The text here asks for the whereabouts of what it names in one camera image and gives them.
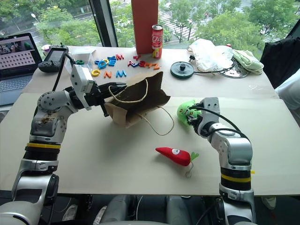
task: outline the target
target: orange box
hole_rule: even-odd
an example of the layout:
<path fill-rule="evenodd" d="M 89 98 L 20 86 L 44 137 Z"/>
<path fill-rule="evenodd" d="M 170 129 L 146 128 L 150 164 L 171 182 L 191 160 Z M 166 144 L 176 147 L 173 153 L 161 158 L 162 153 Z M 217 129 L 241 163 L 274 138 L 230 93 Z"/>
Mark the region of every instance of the orange box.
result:
<path fill-rule="evenodd" d="M 152 53 L 152 25 L 158 23 L 158 0 L 131 0 L 138 54 Z"/>

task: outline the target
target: laptop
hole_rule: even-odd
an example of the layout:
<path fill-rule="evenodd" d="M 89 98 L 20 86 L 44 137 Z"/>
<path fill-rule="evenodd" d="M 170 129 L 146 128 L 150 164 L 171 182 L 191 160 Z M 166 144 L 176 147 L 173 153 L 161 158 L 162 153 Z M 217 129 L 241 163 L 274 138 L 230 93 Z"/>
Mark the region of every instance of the laptop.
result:
<path fill-rule="evenodd" d="M 40 62 L 30 33 L 0 37 L 0 105 L 18 99 Z"/>

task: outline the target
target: crosswalk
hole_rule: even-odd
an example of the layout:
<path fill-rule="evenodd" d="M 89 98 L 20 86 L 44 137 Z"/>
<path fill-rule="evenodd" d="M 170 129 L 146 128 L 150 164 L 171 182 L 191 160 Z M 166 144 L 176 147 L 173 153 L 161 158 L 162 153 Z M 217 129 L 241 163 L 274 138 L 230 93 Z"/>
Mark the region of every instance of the crosswalk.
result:
<path fill-rule="evenodd" d="M 163 25 L 169 27 L 169 29 L 172 31 L 173 34 L 175 34 L 175 31 L 178 33 L 180 32 L 180 28 L 177 27 L 174 23 L 171 22 L 171 17 L 164 12 L 159 11 L 158 12 L 158 20 L 163 22 Z M 185 40 L 188 39 L 188 33 L 189 33 L 189 28 L 185 27 L 183 28 L 183 37 Z M 196 29 L 192 28 L 191 29 L 191 34 L 190 34 L 190 40 L 193 40 L 195 38 L 195 33 Z"/>

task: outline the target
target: cable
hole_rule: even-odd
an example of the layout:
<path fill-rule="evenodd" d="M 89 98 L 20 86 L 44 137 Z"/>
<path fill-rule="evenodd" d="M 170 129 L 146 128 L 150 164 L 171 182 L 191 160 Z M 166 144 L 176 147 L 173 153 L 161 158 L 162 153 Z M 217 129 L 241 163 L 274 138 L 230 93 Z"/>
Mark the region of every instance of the cable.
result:
<path fill-rule="evenodd" d="M 62 213 L 63 211 L 65 211 L 65 210 L 68 208 L 68 206 L 70 205 L 71 200 L 72 200 L 72 198 L 70 198 L 69 202 L 67 203 L 66 207 L 65 207 L 63 210 L 61 210 L 61 211 L 53 210 L 53 211 L 56 212 L 56 213 Z"/>
<path fill-rule="evenodd" d="M 203 107 L 198 107 L 198 106 L 192 106 L 192 107 L 189 107 L 189 109 L 198 109 L 198 110 L 203 110 L 203 111 L 207 111 L 207 112 L 209 112 L 209 113 L 212 113 L 212 114 L 214 114 L 214 115 L 216 115 L 216 116 L 218 116 L 218 117 L 224 119 L 225 121 L 227 121 L 227 122 L 228 122 L 231 126 L 233 126 L 234 129 L 236 129 L 237 131 L 240 131 L 240 129 L 239 129 L 234 123 L 232 123 L 229 119 L 227 119 L 225 116 L 222 116 L 222 115 L 219 114 L 219 113 L 216 113 L 216 112 L 211 111 L 211 110 L 209 110 L 209 109 L 206 109 L 206 108 L 203 108 Z"/>
<path fill-rule="evenodd" d="M 52 91 L 56 90 L 58 81 L 60 80 L 60 75 L 61 75 L 62 69 L 64 68 L 64 64 L 65 64 L 65 55 L 62 57 L 61 65 L 60 65 L 60 70 L 59 70 L 59 72 L 57 74 L 57 78 L 56 78 L 56 81 L 55 81 L 54 86 L 52 88 Z"/>
<path fill-rule="evenodd" d="M 69 56 L 67 53 L 65 53 L 64 56 L 62 57 L 61 65 L 60 65 L 60 70 L 59 70 L 59 72 L 58 72 L 58 74 L 57 74 L 57 78 L 56 78 L 56 81 L 55 81 L 55 84 L 54 84 L 54 86 L 53 86 L 52 91 L 55 91 L 55 90 L 56 90 L 58 81 L 60 80 L 61 72 L 62 72 L 62 70 L 63 70 L 63 68 L 64 68 L 66 56 L 70 59 L 71 66 L 73 66 L 73 65 L 75 64 L 75 62 L 74 62 L 74 60 L 71 58 L 71 56 Z"/>
<path fill-rule="evenodd" d="M 71 58 L 71 56 L 69 56 L 69 54 L 65 53 L 65 56 L 68 57 L 68 59 L 70 60 L 71 66 L 73 66 L 74 64 L 76 64 L 75 60 Z"/>
<path fill-rule="evenodd" d="M 52 204 L 51 209 L 50 209 L 50 215 L 49 215 L 48 225 L 51 224 L 52 216 L 53 216 L 53 211 L 54 211 L 54 204 Z"/>
<path fill-rule="evenodd" d="M 212 130 L 212 131 L 210 131 L 210 132 L 207 134 L 207 136 L 209 136 L 209 135 L 211 135 L 212 133 L 215 133 L 215 132 L 217 132 L 217 131 L 221 131 L 221 130 L 226 130 L 226 131 L 232 131 L 232 132 L 235 132 L 235 133 L 239 134 L 241 137 L 244 137 L 244 138 L 246 138 L 246 139 L 249 140 L 249 138 L 248 138 L 246 135 L 244 135 L 242 132 L 237 131 L 237 130 L 234 130 L 234 129 L 230 129 L 230 128 L 220 128 L 220 129 Z"/>
<path fill-rule="evenodd" d="M 214 203 L 200 216 L 200 218 L 198 219 L 196 225 L 199 225 L 201 220 L 203 220 L 203 218 L 214 208 L 214 206 L 217 203 L 217 199 L 214 201 Z"/>
<path fill-rule="evenodd" d="M 144 196 L 142 195 L 141 198 L 140 198 L 140 200 L 139 200 L 139 202 L 138 202 L 138 204 L 137 204 L 137 207 L 136 207 L 136 220 L 137 220 L 137 211 L 139 209 L 139 205 L 140 205 L 140 202 L 141 202 L 141 200 L 142 200 L 143 197 Z"/>
<path fill-rule="evenodd" d="M 230 70 L 232 68 L 235 67 L 235 62 L 233 61 L 233 65 L 227 69 L 222 69 L 222 70 L 217 70 L 217 71 L 208 71 L 208 72 L 195 72 L 194 71 L 194 74 L 211 74 L 211 73 L 219 73 L 219 72 L 224 72 L 224 71 L 227 71 L 227 70 Z"/>

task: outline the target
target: green plush toy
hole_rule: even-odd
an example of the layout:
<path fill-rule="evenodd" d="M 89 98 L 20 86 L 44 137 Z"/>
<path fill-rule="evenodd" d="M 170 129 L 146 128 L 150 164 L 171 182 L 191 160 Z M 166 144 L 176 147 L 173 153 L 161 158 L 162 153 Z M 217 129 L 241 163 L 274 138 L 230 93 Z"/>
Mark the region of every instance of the green plush toy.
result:
<path fill-rule="evenodd" d="M 201 115 L 201 111 L 197 111 L 196 109 L 189 109 L 192 105 L 196 103 L 195 100 L 190 100 L 188 102 L 182 103 L 177 110 L 178 119 L 185 125 L 189 126 L 187 115 L 193 116 L 197 118 L 198 115 Z"/>

